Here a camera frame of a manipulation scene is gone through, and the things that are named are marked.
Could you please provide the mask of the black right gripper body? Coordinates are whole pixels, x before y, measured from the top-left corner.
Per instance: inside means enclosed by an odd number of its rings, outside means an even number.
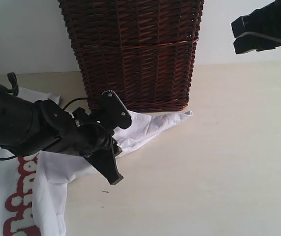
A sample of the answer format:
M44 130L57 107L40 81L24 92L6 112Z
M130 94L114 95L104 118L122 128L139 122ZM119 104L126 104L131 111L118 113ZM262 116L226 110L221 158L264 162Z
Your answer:
M254 22L256 32L281 39L281 0L259 9Z

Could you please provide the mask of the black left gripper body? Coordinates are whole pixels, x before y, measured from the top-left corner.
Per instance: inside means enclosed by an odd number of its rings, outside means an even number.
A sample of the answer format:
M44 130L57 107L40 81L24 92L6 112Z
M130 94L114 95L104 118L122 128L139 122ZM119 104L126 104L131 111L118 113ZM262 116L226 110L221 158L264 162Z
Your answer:
M54 101L33 104L31 152L81 156L85 159L113 159L121 149L114 140L114 124L104 111L87 115L77 108L70 114Z

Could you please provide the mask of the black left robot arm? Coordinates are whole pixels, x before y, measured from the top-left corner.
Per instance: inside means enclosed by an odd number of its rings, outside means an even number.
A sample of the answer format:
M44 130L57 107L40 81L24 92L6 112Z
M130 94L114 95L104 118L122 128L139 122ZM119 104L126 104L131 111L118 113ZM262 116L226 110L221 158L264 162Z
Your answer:
M0 92L0 148L18 157L40 151L83 157L111 185L123 179L112 133L83 108L70 114L51 99L29 102Z

